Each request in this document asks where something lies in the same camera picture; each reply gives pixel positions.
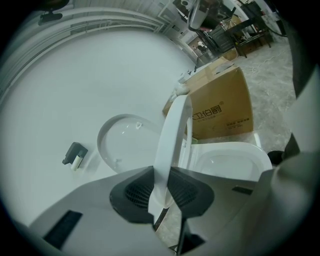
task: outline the white toilet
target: white toilet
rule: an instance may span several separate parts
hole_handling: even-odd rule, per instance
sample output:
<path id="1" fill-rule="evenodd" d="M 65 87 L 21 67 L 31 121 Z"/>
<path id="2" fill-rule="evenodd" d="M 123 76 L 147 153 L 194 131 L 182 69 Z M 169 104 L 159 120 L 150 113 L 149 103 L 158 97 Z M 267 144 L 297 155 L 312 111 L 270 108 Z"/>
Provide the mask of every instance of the white toilet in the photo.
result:
<path id="1" fill-rule="evenodd" d="M 268 155 L 245 142 L 194 144 L 192 141 L 192 104 L 188 95 L 178 96 L 165 119 L 155 155 L 154 189 L 149 213 L 156 221 L 173 199 L 167 182 L 172 166 L 229 179 L 258 181 L 262 172 L 272 169 Z"/>
<path id="2" fill-rule="evenodd" d="M 146 119 L 119 115 L 103 125 L 97 147 L 103 161 L 116 173 L 153 166 L 154 189 L 148 211 L 153 214 L 154 221 L 163 208 L 174 202 L 167 189 L 172 166 L 254 182 L 259 180 L 262 172 L 272 169 L 268 155 L 250 143 L 191 142 L 192 104 L 189 96 L 181 95 L 174 100 L 161 132 Z"/>
<path id="3" fill-rule="evenodd" d="M 272 169 L 268 155 L 245 142 L 191 145 L 187 169 L 222 178 L 255 181 L 263 171 Z"/>

